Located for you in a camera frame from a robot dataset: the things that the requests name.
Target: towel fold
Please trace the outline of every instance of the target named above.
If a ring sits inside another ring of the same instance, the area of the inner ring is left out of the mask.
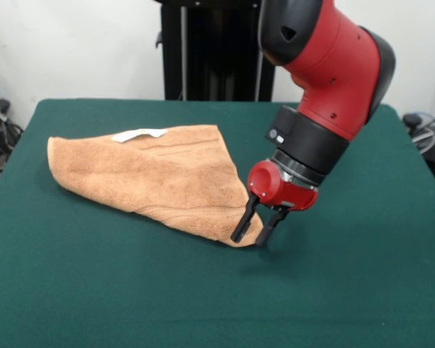
[[[55,181],[179,231],[232,247],[254,244],[262,229],[257,215],[239,244],[230,240],[248,193],[217,126],[168,128],[159,138],[139,136],[123,144],[112,137],[51,137],[47,152]]]

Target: white label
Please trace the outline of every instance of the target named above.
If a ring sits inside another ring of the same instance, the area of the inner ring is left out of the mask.
[[[122,132],[116,134],[111,137],[111,140],[116,141],[118,143],[125,143],[126,141],[137,138],[138,136],[152,136],[153,138],[159,138],[167,133],[167,129],[136,129],[136,130],[127,130],[126,132]]]

